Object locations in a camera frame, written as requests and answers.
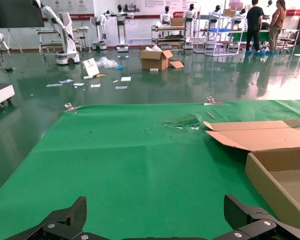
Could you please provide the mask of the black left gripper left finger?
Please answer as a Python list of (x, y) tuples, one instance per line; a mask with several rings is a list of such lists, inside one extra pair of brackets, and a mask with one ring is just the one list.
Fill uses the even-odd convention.
[(83, 230), (87, 221), (87, 198), (80, 196), (67, 208), (52, 211), (38, 225), (10, 236), (9, 240), (104, 240)]

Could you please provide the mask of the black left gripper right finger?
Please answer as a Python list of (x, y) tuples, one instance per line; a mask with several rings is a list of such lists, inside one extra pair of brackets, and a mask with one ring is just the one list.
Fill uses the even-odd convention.
[(240, 202), (232, 194), (224, 196), (223, 213), (232, 231), (216, 240), (300, 240), (300, 229), (280, 222), (261, 207)]

